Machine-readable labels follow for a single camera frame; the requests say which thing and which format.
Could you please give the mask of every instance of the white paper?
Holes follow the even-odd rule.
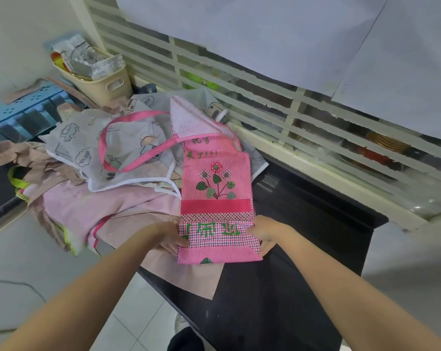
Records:
[[[386,0],[117,0],[130,22],[332,96]]]
[[[388,0],[333,100],[441,138],[441,0]]]

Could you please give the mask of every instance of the black countertop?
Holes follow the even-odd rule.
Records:
[[[387,218],[296,174],[271,164],[253,185],[256,213],[293,226],[361,274],[373,229]],[[340,348],[339,332],[279,246],[263,261],[225,264],[212,301],[139,273],[217,351]]]

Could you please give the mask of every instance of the floral design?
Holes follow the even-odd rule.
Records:
[[[222,182],[222,177],[224,178],[224,180],[227,180],[229,178],[232,177],[232,171],[230,170],[225,170],[221,176],[217,175],[217,172],[220,172],[222,170],[222,165],[218,162],[213,162],[211,164],[211,171],[214,173],[212,175],[212,186],[211,183],[209,182],[209,178],[211,177],[211,173],[208,170],[203,170],[199,173],[199,176],[206,180],[206,182],[204,181],[199,181],[196,185],[196,189],[198,191],[206,191],[206,195],[207,198],[212,198],[214,197],[215,199],[219,199],[219,197],[222,197],[223,195],[227,196],[227,199],[235,199],[236,198],[236,194],[233,193],[232,191],[226,192],[226,193],[222,193],[224,191],[225,188],[227,189],[232,189],[235,187],[235,182],[233,181],[227,181],[227,183],[222,187],[222,189],[219,186],[219,183]]]
[[[208,179],[209,177],[211,177],[211,172],[209,170],[203,170],[201,171],[201,173],[199,174],[199,176],[202,179]]]
[[[230,170],[225,170],[222,175],[223,178],[225,179],[231,179],[232,178],[232,171]]]
[[[219,172],[220,170],[222,170],[222,165],[220,165],[218,161],[213,162],[213,163],[211,164],[211,171],[212,171],[213,173],[216,174],[216,173]]]

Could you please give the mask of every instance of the flower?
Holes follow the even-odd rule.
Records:
[[[203,170],[199,176],[203,179],[208,179],[209,177],[211,177],[211,173],[208,170]]]
[[[232,171],[230,171],[230,170],[225,170],[225,171],[222,173],[221,176],[222,176],[223,178],[225,178],[225,179],[232,178]]]
[[[217,173],[220,170],[222,170],[222,165],[220,165],[218,161],[213,162],[211,164],[211,171],[213,171],[214,173]]]

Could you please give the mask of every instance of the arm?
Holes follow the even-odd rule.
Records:
[[[173,223],[147,226],[47,302],[0,351],[89,350],[147,252],[160,243],[189,245]]]
[[[441,339],[288,225],[257,216],[247,233],[287,253],[353,351],[434,350]]]

